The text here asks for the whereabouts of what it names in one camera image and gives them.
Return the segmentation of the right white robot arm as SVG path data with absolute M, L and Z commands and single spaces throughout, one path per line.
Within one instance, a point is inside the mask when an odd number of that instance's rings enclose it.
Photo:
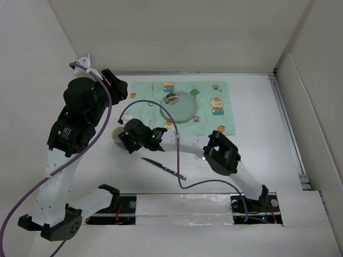
M 177 135 L 166 128 L 151 129 L 135 118 L 122 118 L 118 122 L 124 128 L 119 138 L 130 154 L 144 147 L 152 152 L 203 156 L 215 173 L 229 177 L 241 189 L 252 210 L 259 211 L 267 205 L 267 187 L 245 167 L 238 148 L 223 133 L 213 131 L 209 136 Z

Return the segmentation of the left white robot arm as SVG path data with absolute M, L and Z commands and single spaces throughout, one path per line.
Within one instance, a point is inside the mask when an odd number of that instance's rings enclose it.
M 101 71 L 101 82 L 88 77 L 71 80 L 64 91 L 63 107 L 48 138 L 48 160 L 44 183 L 34 208 L 18 220 L 27 231 L 38 231 L 48 241 L 66 241 L 76 235 L 83 220 L 100 210 L 114 212 L 120 192 L 106 184 L 93 193 L 68 203 L 68 194 L 77 166 L 100 137 L 104 128 L 95 130 L 103 113 L 128 96 L 128 84 L 112 71 Z

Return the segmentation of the purple ceramic mug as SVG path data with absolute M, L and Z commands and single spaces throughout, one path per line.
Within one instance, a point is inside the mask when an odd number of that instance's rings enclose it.
M 123 132 L 124 132 L 124 127 L 120 126 L 113 129 L 112 134 L 111 134 L 114 144 L 121 149 L 124 149 L 124 143 L 120 139 L 119 135 Z

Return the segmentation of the light green floral plate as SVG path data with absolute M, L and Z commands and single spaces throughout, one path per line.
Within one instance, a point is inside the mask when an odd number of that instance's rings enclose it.
M 186 122 L 197 112 L 198 104 L 190 93 L 177 91 L 167 94 L 160 104 L 170 113 L 174 121 Z

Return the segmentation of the green cartoon print cloth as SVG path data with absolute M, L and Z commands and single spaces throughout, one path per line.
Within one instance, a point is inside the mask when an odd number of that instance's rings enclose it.
M 236 133 L 228 84 L 225 81 L 136 81 L 128 113 L 153 129 L 163 127 L 188 135 L 216 130 Z

